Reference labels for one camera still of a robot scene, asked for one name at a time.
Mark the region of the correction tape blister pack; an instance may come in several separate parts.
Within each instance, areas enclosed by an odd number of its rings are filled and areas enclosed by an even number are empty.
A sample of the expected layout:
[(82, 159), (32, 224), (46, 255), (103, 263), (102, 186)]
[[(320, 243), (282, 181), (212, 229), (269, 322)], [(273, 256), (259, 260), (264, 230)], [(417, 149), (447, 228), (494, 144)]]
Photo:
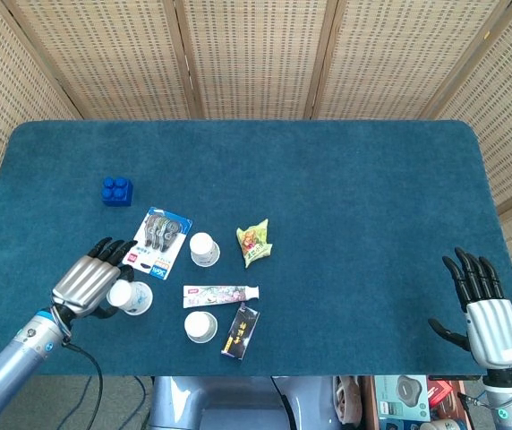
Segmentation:
[(190, 219), (150, 207), (133, 238), (136, 244), (124, 257), (123, 264), (166, 280), (191, 227)]

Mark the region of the black purple small box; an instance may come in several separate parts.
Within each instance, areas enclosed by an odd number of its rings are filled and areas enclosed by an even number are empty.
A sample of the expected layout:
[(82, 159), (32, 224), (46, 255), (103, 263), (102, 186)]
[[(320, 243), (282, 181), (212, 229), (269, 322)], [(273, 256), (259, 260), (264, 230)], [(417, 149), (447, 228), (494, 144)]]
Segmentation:
[(221, 354), (243, 360), (259, 318), (260, 313), (258, 311), (250, 308), (245, 303), (241, 303), (226, 336)]

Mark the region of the brown crumpled cloth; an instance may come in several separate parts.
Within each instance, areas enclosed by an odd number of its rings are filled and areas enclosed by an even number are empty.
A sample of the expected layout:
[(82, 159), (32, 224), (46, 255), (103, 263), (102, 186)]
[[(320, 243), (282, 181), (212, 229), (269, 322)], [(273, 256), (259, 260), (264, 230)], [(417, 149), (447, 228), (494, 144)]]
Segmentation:
[(337, 375), (332, 379), (333, 404), (343, 425), (360, 425), (363, 418), (362, 395), (355, 376)]

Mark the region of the white paper cup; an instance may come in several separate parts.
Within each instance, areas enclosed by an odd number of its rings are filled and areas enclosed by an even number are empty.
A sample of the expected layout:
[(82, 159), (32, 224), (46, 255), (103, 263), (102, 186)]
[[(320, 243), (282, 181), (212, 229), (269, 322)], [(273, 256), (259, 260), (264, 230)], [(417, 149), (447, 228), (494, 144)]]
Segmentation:
[(119, 279), (108, 291), (107, 302), (126, 314), (138, 316), (151, 307), (153, 292), (144, 282)]
[(194, 234), (190, 239), (189, 247), (192, 261), (200, 267), (210, 267), (219, 259), (219, 245), (208, 233)]
[(218, 321), (214, 315), (204, 311), (189, 313), (184, 320), (188, 339), (197, 344), (211, 341), (218, 331)]

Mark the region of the bamboo folding screen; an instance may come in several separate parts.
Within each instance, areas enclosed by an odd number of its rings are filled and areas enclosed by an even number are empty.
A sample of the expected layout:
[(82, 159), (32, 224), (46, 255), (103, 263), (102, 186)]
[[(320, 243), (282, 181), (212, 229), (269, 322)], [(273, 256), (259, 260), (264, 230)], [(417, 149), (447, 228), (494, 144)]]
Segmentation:
[(0, 167), (36, 119), (459, 119), (512, 258), (512, 0), (0, 0)]

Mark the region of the white floral toothpaste tube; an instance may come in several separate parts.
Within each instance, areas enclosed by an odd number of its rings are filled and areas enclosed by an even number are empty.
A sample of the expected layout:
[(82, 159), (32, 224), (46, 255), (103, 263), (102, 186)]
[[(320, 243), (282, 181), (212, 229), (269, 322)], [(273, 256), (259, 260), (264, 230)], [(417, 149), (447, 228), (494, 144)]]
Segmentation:
[(183, 308), (226, 305), (260, 297), (259, 287), (250, 286), (184, 286)]

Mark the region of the green snack packet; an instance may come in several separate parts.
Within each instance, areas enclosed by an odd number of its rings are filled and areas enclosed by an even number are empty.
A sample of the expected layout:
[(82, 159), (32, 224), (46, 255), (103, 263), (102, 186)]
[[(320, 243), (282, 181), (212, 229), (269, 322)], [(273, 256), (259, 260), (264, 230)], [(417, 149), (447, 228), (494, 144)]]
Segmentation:
[(244, 268), (247, 269), (252, 262), (271, 255), (273, 244), (267, 240), (269, 220), (264, 219), (255, 226), (246, 230), (237, 228), (235, 231), (237, 241), (242, 251)]

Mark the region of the blue building block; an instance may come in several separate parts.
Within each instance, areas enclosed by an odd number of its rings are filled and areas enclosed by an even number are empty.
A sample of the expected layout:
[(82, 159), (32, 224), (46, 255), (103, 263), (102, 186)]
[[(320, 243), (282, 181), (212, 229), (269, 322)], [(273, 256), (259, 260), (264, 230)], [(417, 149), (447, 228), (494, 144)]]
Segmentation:
[(101, 201), (106, 206), (129, 207), (132, 205), (132, 181), (126, 177), (105, 177), (101, 187)]

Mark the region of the teal product box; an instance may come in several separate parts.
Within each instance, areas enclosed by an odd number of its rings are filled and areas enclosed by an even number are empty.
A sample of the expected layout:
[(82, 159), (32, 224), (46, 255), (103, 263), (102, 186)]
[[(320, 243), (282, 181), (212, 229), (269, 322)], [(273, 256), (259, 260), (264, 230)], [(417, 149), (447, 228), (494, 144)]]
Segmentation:
[(425, 375), (376, 375), (378, 418), (429, 422), (431, 419)]

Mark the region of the blue table mat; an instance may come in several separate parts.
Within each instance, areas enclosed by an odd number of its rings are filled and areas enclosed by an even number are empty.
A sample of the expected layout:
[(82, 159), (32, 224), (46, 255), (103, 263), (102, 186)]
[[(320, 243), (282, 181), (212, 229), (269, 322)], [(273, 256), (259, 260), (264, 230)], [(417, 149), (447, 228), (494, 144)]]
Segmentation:
[[(105, 177), (132, 205), (101, 201)], [(464, 332), (442, 257), (490, 260), (512, 302), (512, 263), (474, 131), (459, 121), (38, 121), (0, 169), (0, 351), (99, 240), (129, 240), (150, 207), (219, 244), (183, 246), (166, 280), (142, 272), (148, 312), (83, 318), (73, 342), (106, 374), (478, 374), (429, 326)], [(237, 228), (269, 220), (271, 255), (245, 269)], [(250, 286), (246, 302), (183, 308), (184, 286)], [(260, 313), (243, 360), (221, 354), (241, 303)], [(208, 343), (184, 329), (214, 315)]]

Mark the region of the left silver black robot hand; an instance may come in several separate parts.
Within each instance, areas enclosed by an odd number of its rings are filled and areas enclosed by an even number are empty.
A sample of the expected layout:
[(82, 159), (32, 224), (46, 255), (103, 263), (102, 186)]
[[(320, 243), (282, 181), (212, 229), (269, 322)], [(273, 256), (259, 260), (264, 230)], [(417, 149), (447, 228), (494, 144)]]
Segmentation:
[(111, 237), (98, 241), (55, 285), (51, 310), (67, 326), (74, 319), (115, 315), (117, 305), (102, 307), (101, 303), (118, 280), (134, 280), (133, 267), (122, 261), (136, 245), (136, 240), (114, 241)]

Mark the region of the red small box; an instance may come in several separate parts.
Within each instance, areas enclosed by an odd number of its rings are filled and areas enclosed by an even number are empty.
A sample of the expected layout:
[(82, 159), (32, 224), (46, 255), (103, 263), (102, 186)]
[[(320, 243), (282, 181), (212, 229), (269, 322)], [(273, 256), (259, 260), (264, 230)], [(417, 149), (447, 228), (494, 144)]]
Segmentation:
[(428, 401), (431, 409), (436, 408), (453, 391), (450, 381), (432, 380), (427, 381)]

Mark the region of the grey-blue robot torso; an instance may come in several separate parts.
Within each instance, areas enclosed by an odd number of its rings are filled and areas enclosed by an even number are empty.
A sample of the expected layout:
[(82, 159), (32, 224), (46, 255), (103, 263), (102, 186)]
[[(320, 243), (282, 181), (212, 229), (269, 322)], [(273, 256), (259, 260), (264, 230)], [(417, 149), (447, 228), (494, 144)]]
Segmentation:
[(341, 430), (330, 376), (158, 376), (147, 430)]

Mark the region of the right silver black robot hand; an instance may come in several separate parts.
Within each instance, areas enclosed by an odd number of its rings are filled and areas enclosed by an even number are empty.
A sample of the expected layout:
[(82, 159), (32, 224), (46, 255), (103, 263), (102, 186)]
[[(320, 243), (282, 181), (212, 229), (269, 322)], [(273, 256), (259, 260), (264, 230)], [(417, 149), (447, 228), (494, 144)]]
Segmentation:
[(451, 331), (435, 318), (428, 324), (442, 339), (469, 352), (486, 371), (512, 369), (512, 302), (503, 292), (499, 274), (483, 256), (461, 247), (454, 252), (455, 260), (445, 255), (442, 261), (453, 281), (466, 332)]

